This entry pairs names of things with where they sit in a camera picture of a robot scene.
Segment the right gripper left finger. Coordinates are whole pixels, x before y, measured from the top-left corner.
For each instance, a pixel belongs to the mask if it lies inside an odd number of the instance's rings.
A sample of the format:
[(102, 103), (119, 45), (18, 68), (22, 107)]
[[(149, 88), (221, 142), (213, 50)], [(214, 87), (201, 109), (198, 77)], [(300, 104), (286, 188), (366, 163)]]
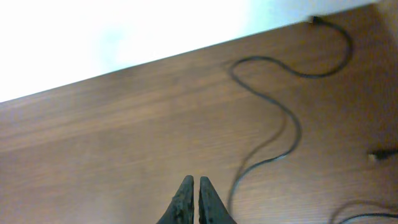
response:
[(194, 178), (187, 175), (157, 224), (193, 224)]

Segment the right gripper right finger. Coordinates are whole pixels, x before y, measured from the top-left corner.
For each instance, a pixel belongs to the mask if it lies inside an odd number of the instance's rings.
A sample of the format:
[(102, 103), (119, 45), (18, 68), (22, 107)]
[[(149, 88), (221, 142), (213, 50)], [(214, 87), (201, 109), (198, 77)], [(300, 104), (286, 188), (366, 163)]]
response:
[(198, 206), (200, 224), (236, 224), (210, 179), (205, 176), (200, 178)]

